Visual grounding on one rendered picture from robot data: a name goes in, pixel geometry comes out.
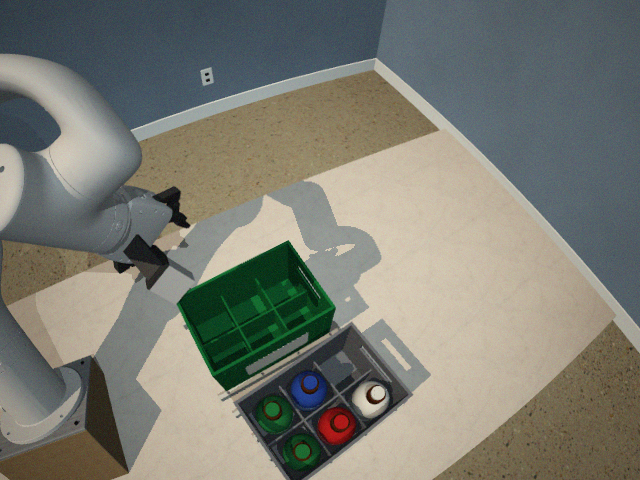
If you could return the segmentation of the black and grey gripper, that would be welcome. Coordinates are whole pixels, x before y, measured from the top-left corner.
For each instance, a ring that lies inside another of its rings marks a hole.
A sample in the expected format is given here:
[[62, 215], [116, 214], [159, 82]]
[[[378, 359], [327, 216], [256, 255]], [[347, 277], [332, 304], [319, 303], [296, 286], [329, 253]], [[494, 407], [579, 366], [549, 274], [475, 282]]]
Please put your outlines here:
[[[119, 274], [135, 266], [123, 251], [136, 234], [140, 235], [158, 257], [162, 259], [165, 254], [153, 243], [166, 225], [174, 222], [177, 226], [186, 229], [191, 226], [186, 222], [187, 217], [179, 212], [181, 191], [175, 186], [155, 194], [142, 188], [123, 185], [115, 193], [118, 193], [127, 205], [127, 225], [118, 242], [119, 245], [117, 246], [117, 243], [110, 250], [97, 255], [112, 260], [114, 268]], [[122, 239], [123, 241], [121, 242]]]

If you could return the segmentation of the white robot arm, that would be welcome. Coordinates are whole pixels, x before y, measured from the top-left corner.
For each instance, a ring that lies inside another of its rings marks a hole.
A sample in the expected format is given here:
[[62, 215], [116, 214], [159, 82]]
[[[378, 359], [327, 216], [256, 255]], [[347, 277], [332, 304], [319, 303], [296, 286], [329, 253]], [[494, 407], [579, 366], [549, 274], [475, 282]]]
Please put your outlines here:
[[[10, 442], [29, 444], [71, 417], [83, 381], [72, 368], [52, 368], [6, 307], [2, 240], [110, 250], [128, 220], [127, 205], [115, 192], [139, 169], [142, 151], [99, 91], [66, 66], [0, 54], [0, 104], [17, 98], [37, 102], [61, 129], [38, 152], [0, 144], [0, 427]], [[145, 276], [147, 289], [173, 304], [195, 282], [192, 272], [165, 255], [160, 259], [140, 235], [123, 252]]]

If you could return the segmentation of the red bottle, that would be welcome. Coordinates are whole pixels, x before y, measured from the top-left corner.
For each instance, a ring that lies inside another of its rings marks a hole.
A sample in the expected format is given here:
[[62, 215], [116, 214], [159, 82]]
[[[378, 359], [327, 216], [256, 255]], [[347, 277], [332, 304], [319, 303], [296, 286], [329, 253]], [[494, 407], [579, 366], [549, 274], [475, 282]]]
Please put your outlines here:
[[356, 430], [356, 421], [349, 410], [342, 407], [332, 407], [322, 414], [316, 430], [322, 442], [336, 446], [352, 438]]

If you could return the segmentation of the green crate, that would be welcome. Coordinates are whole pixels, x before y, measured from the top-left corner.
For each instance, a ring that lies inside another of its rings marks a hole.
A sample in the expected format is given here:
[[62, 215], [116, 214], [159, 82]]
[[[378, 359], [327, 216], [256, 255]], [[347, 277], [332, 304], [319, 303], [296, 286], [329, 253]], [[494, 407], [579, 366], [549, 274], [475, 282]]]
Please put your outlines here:
[[287, 240], [190, 289], [185, 323], [228, 391], [328, 334], [335, 309]]

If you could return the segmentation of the grey bottle crate with dividers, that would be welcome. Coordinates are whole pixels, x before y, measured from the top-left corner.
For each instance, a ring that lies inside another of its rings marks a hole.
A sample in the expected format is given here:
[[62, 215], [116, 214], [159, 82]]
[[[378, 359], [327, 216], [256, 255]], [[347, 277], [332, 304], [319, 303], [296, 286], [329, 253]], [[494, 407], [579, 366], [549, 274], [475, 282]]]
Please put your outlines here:
[[[362, 346], [392, 382], [388, 380], [388, 378], [363, 350]], [[328, 388], [326, 398], [322, 404], [323, 406], [321, 405], [316, 411], [312, 412], [304, 412], [297, 409], [292, 403], [291, 399], [291, 383], [298, 374], [305, 371], [314, 371], [320, 374], [322, 377], [324, 377]], [[379, 416], [374, 418], [374, 420], [372, 419], [369, 421], [363, 421], [363, 423], [358, 415], [354, 412], [354, 410], [350, 407], [348, 402], [354, 390], [359, 385], [367, 381], [376, 381], [382, 383], [386, 387], [390, 395], [388, 407], [391, 405], [392, 406], [389, 408], [387, 407], [384, 412], [389, 412], [387, 414], [383, 414], [384, 416], [381, 416], [380, 414]], [[347, 390], [349, 388], [350, 390]], [[291, 429], [286, 431], [284, 434], [281, 434], [281, 436], [271, 435], [265, 432], [258, 424], [255, 415], [256, 407], [258, 406], [259, 402], [263, 398], [273, 395], [280, 396], [286, 399], [290, 403], [293, 410], [293, 423], [291, 425], [292, 428], [290, 427]], [[401, 381], [401, 379], [396, 375], [396, 373], [390, 368], [390, 366], [385, 362], [385, 360], [380, 356], [380, 354], [375, 350], [375, 348], [351, 321], [345, 327], [337, 331], [328, 339], [310, 350], [308, 353], [242, 396], [242, 409], [247, 412], [246, 414], [242, 410], [242, 417], [286, 480], [291, 480], [291, 477], [292, 480], [308, 480], [333, 460], [335, 460], [338, 456], [344, 453], [352, 445], [358, 442], [372, 429], [374, 429], [378, 424], [380, 424], [384, 419], [386, 419], [390, 414], [398, 409], [403, 403], [405, 403], [411, 396], [413, 396], [412, 392], [407, 388], [407, 386]], [[402, 398], [404, 399], [402, 400]], [[323, 407], [326, 409], [320, 410], [324, 409]], [[355, 439], [352, 440], [352, 442], [347, 441], [343, 443], [343, 445], [340, 444], [331, 446], [325, 444], [324, 442], [322, 443], [322, 441], [318, 437], [316, 430], [318, 420], [326, 410], [332, 407], [346, 408], [355, 417], [356, 430], [354, 435], [356, 436], [351, 438]], [[249, 421], [250, 419], [245, 414], [249, 415], [254, 425]], [[298, 417], [302, 419], [298, 419]], [[309, 417], [313, 417], [313, 419], [308, 420], [310, 419]], [[370, 424], [372, 424], [372, 426]], [[366, 425], [370, 426], [366, 427]], [[256, 429], [254, 428], [254, 426]], [[296, 428], [297, 426], [300, 428]], [[363, 430], [366, 431], [362, 432]], [[290, 435], [288, 436], [287, 433]], [[291, 436], [298, 433], [309, 434], [313, 437], [315, 436], [314, 438], [318, 441], [321, 448], [321, 457], [317, 464], [321, 466], [312, 468], [311, 470], [309, 470], [310, 472], [300, 472], [292, 470], [285, 463], [283, 458], [284, 443]], [[270, 448], [272, 448], [273, 450], [271, 451]], [[336, 450], [337, 448], [340, 449]], [[276, 455], [273, 452], [275, 452], [278, 459], [275, 458]], [[335, 452], [338, 453], [335, 454]], [[289, 472], [290, 474], [288, 474], [287, 472]], [[289, 477], [288, 475], [291, 475], [291, 477]]]

